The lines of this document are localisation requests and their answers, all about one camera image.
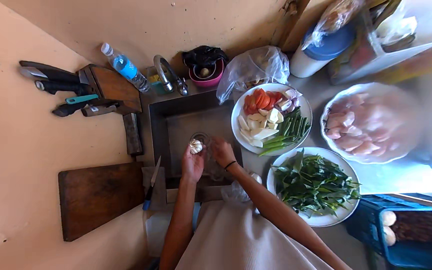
pink container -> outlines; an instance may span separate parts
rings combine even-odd
[[[194,85],[197,87],[214,87],[219,84],[224,71],[224,61],[219,59],[216,61],[216,69],[214,74],[207,79],[198,79],[193,72],[193,69],[189,69],[189,78],[193,81]]]

blue knife handle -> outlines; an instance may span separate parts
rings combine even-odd
[[[144,211],[149,209],[149,205],[151,204],[151,197],[153,196],[153,186],[148,188],[148,193],[146,193],[146,197],[144,198],[144,204],[142,205],[142,209]]]
[[[148,210],[150,204],[151,204],[151,201],[147,201],[147,200],[145,200],[145,201],[144,201],[144,204],[142,205],[142,209],[143,209],[144,211]]]
[[[74,97],[67,98],[66,99],[66,103],[68,103],[68,104],[75,104],[75,103],[79,103],[79,102],[83,102],[83,101],[94,100],[94,99],[97,99],[98,97],[99,96],[97,94],[74,96]]]

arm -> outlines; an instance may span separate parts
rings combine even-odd
[[[196,183],[203,174],[206,150],[191,154],[190,147],[182,161],[182,177],[177,191],[176,204],[167,229],[163,251],[159,262],[160,270],[175,269],[193,236],[193,208],[195,206]]]
[[[225,167],[236,160],[231,144],[221,138],[213,140],[213,156],[219,165]],[[238,163],[233,163],[227,170],[237,179],[261,215],[280,231],[312,251],[333,269],[351,270],[293,209],[255,181]]]

plastic crate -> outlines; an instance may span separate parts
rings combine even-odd
[[[369,245],[396,267],[432,269],[432,242],[398,241],[387,246],[381,212],[432,211],[432,207],[383,194],[364,195],[356,211],[344,222],[348,234]]]

stainless steel sink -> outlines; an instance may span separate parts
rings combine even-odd
[[[191,138],[208,144],[211,136],[220,136],[233,146],[236,160],[241,165],[241,148],[231,131],[232,100],[219,105],[215,91],[166,100],[149,105],[155,162],[161,156],[165,167],[167,202],[175,200],[181,178],[181,160]],[[221,186],[230,185],[225,177],[214,181],[205,169],[197,185],[195,201],[218,200]]]

